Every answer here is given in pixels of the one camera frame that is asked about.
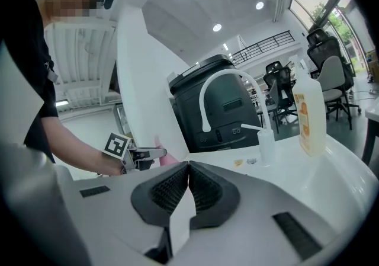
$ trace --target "white table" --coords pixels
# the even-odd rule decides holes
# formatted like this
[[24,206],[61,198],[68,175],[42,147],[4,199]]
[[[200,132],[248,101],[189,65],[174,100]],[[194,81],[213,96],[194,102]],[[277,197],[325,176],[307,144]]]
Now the white table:
[[365,116],[368,119],[368,124],[362,161],[368,165],[370,163],[372,150],[374,149],[375,138],[379,136],[379,98],[365,110]]
[[[359,225],[370,210],[379,182],[349,149],[327,136],[322,156],[309,157],[298,136],[276,143],[277,161],[265,165],[258,146],[190,153],[183,161],[198,161],[248,174],[281,187],[322,216],[337,232]],[[257,158],[255,164],[247,159]],[[235,166],[241,159],[243,164]]]

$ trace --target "white faucet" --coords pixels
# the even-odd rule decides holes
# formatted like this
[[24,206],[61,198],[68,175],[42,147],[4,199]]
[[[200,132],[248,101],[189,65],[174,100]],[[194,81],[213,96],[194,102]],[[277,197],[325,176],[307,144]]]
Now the white faucet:
[[216,72],[215,74],[211,75],[206,80],[203,87],[201,87],[201,91],[199,95],[200,113],[201,113],[201,118],[203,120],[203,131],[204,132],[211,131],[211,126],[209,125],[207,115],[205,113],[205,107],[204,107],[205,91],[207,90],[209,84],[214,79],[225,74],[236,74],[236,75],[244,76],[255,87],[255,91],[258,95],[258,99],[261,102],[263,117],[265,118],[265,122],[266,122],[266,129],[258,127],[258,126],[247,125],[247,124],[241,124],[241,127],[247,128],[247,129],[259,130],[258,141],[259,141],[259,151],[261,153],[262,162],[266,164],[274,163],[275,162],[275,139],[274,139],[274,132],[271,129],[271,122],[268,116],[265,98],[258,86],[258,83],[253,79],[252,76],[248,75],[246,72],[243,72],[237,69],[225,69],[225,70]]

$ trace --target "recessed light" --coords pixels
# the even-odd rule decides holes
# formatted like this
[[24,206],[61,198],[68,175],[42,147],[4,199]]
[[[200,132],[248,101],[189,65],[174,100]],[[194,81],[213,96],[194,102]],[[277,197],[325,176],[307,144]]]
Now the recessed light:
[[265,5],[265,4],[263,4],[263,2],[259,2],[259,3],[257,3],[257,4],[255,5],[255,8],[258,9],[258,10],[260,10],[260,9],[263,8],[264,5]]
[[221,28],[222,28],[221,24],[216,24],[213,26],[213,31],[218,32],[218,31],[220,31]]
[[59,107],[59,106],[63,106],[63,105],[67,105],[69,103],[68,100],[62,100],[62,101],[58,101],[55,103],[55,107]]

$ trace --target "man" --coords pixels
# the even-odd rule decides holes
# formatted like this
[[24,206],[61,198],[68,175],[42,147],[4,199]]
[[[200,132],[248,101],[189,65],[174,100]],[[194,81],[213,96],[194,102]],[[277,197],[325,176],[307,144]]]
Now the man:
[[119,160],[80,141],[61,124],[55,107],[54,85],[48,77],[54,63],[43,36],[44,28],[49,24],[66,21],[69,17],[88,16],[89,10],[95,9],[100,1],[5,0],[11,12],[3,34],[14,62],[44,101],[25,138],[25,145],[44,152],[52,162],[53,153],[74,167],[105,175],[119,175]]

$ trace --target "black t-shirt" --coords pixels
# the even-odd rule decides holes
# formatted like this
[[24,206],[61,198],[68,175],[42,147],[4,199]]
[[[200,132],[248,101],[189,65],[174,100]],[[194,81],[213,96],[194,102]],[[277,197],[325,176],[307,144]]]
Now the black t-shirt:
[[44,39],[41,14],[36,0],[14,0],[8,3],[8,8],[12,10],[4,25],[5,44],[25,79],[44,101],[24,143],[44,152],[54,162],[41,122],[43,117],[58,116],[54,84],[47,79],[47,66],[53,70],[54,63]]

